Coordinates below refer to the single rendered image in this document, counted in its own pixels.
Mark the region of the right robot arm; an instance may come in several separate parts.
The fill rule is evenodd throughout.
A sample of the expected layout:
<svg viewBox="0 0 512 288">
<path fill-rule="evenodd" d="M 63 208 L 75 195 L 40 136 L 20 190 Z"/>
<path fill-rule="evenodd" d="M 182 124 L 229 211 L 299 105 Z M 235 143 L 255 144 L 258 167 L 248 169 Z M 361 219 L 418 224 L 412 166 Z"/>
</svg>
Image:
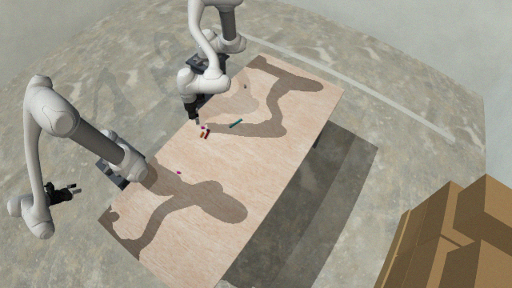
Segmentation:
<svg viewBox="0 0 512 288">
<path fill-rule="evenodd" d="M 48 239 L 55 232 L 50 209 L 46 206 L 38 155 L 42 129 L 55 137 L 70 138 L 101 157 L 106 166 L 105 174 L 113 171 L 116 177 L 121 175 L 129 182 L 141 182 L 148 174 L 143 156 L 125 144 L 114 131 L 99 131 L 81 118 L 79 112 L 54 91 L 48 76 L 36 74 L 30 80 L 23 103 L 23 126 L 26 164 L 33 193 L 10 199 L 7 209 L 10 216 L 23 218 L 37 238 Z"/>
</svg>

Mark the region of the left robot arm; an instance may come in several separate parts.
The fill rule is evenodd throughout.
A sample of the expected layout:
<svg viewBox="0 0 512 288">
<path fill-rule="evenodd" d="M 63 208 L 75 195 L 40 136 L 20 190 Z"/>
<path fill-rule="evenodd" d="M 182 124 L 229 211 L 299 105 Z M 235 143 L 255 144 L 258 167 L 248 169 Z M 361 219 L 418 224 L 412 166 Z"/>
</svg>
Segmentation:
<svg viewBox="0 0 512 288">
<path fill-rule="evenodd" d="M 238 54 L 246 49 L 246 38 L 243 35 L 240 38 L 235 27 L 234 8 L 242 3 L 243 0 L 188 0 L 188 26 L 198 52 L 193 61 L 197 66 L 203 64 L 209 67 L 204 74 L 195 74 L 190 68 L 180 69 L 177 86 L 181 96 L 188 98 L 194 94 L 222 94 L 230 89 L 231 79 L 220 69 L 219 58 L 222 56 L 218 53 Z M 205 6 L 215 6 L 219 11 L 221 34 L 200 29 Z"/>
</svg>

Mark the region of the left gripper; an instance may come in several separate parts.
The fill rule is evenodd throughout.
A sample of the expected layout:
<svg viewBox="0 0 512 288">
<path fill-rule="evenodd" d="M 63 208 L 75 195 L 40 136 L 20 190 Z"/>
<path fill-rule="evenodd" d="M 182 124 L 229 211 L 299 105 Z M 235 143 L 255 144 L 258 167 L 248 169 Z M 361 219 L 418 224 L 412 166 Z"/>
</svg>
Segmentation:
<svg viewBox="0 0 512 288">
<path fill-rule="evenodd" d="M 205 102 L 205 95 L 204 94 L 194 94 L 191 97 L 185 98 L 181 96 L 182 101 L 184 103 L 185 110 L 188 111 L 189 119 L 195 120 L 196 125 L 199 125 L 199 116 L 198 116 L 198 109 L 197 104 L 202 104 Z M 195 111 L 196 110 L 196 111 Z"/>
</svg>

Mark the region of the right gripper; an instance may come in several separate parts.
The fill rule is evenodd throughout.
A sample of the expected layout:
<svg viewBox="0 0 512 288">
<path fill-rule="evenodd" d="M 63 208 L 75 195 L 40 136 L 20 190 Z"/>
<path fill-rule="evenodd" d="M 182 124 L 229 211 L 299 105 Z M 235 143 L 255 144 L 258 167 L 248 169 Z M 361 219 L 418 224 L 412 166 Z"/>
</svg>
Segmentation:
<svg viewBox="0 0 512 288">
<path fill-rule="evenodd" d="M 72 190 L 71 192 L 68 190 L 69 188 L 75 188 L 75 184 L 66 185 L 66 188 L 62 188 L 60 190 L 54 190 L 54 185 L 51 182 L 48 182 L 45 186 L 46 191 L 46 206 L 50 207 L 55 204 L 59 204 L 64 201 L 72 200 L 74 194 L 81 193 L 82 189 Z"/>
</svg>

